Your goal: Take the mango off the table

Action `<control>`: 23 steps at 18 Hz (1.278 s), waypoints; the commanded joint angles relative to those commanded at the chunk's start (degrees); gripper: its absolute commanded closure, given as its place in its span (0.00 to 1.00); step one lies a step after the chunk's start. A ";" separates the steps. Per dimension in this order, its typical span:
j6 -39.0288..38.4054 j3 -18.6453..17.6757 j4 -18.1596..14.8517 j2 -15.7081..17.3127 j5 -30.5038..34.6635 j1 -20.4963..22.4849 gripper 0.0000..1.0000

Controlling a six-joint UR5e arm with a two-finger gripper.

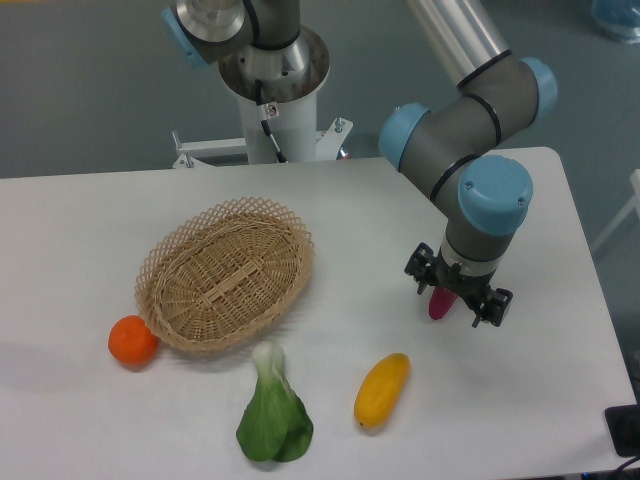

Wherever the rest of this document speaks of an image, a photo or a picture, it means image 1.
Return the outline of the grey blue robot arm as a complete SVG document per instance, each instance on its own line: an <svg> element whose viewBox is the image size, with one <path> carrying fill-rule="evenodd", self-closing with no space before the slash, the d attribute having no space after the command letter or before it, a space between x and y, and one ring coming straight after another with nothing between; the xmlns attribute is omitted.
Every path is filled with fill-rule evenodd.
<svg viewBox="0 0 640 480"><path fill-rule="evenodd" d="M410 5L459 91L445 108L398 108L382 155L446 217L437 250L420 244L405 271L420 287L460 298L477 322L500 325L512 300L491 279L533 195L528 171L494 148L546 115L558 95L551 70L515 58L477 1ZM329 73L323 40L296 1L173 1L164 24L187 62L217 64L241 110L251 163L314 161L316 93Z"/></svg>

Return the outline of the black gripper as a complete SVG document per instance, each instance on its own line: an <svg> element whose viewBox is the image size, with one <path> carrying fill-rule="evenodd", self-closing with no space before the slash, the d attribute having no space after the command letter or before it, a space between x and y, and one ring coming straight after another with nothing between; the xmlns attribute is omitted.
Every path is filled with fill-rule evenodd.
<svg viewBox="0 0 640 480"><path fill-rule="evenodd" d="M416 282L418 295L428 286L441 286L456 294L475 313L473 328L481 323L500 327L513 299L510 290L487 287L491 273L467 275L459 264L449 266L442 258L436 258L425 243L420 243L413 251L404 273Z"/></svg>

